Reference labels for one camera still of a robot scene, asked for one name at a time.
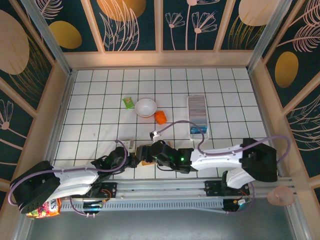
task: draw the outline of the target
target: flower illustration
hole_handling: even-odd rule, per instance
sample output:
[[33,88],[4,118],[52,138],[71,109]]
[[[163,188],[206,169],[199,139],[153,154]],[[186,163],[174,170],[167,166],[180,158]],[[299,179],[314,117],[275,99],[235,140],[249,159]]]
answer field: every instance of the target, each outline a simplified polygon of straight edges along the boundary
[[192,23],[194,27],[194,32],[196,34],[207,33],[217,30],[217,24],[214,24],[216,21],[215,12],[213,13],[202,13],[199,18],[199,12],[192,14]]
[[205,4],[215,4],[220,2],[220,0],[186,0],[189,6],[195,5],[205,5]]
[[8,130],[10,126],[10,120],[12,113],[14,112],[14,104],[8,101],[5,102],[0,99],[0,127],[2,130]]
[[183,17],[181,15],[181,13],[175,12],[171,15],[171,13],[168,12],[165,14],[165,19],[171,29],[177,28],[177,27],[182,27],[186,24],[186,22],[183,21]]

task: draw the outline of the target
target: beige round object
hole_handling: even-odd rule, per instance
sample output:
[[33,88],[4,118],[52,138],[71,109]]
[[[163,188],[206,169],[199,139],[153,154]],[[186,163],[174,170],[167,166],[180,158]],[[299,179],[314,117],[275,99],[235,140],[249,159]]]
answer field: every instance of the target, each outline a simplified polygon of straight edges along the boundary
[[0,10],[0,69],[7,74],[20,74],[29,61],[28,36],[20,23]]
[[240,20],[249,26],[263,26],[269,22],[279,0],[241,0]]

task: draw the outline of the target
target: orange object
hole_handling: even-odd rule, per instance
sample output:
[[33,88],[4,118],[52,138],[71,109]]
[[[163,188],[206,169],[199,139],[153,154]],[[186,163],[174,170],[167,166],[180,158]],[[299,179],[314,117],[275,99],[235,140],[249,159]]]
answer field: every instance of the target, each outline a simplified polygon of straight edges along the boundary
[[154,114],[154,118],[157,124],[165,124],[167,122],[167,118],[166,115],[164,113],[164,111],[157,111]]

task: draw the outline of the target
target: black bracket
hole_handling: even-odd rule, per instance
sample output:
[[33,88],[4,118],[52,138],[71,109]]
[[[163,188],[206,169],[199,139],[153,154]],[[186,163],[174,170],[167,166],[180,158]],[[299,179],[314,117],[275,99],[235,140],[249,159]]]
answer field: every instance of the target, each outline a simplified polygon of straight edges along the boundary
[[240,189],[234,189],[231,187],[222,188],[221,180],[205,181],[204,191],[207,197],[225,197],[225,196],[242,196],[243,191],[248,196],[250,195],[250,190],[248,184],[245,184]]

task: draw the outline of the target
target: colorful snack bag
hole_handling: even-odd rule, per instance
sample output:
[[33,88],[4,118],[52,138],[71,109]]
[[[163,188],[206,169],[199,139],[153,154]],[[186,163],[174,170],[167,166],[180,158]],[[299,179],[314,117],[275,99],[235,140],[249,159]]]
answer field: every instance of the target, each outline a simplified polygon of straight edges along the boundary
[[59,198],[45,202],[38,209],[26,214],[29,218],[42,219],[46,217],[53,217],[60,214],[61,200]]
[[135,105],[134,102],[132,101],[131,97],[127,97],[122,99],[124,104],[125,104],[125,108],[126,109],[132,109]]

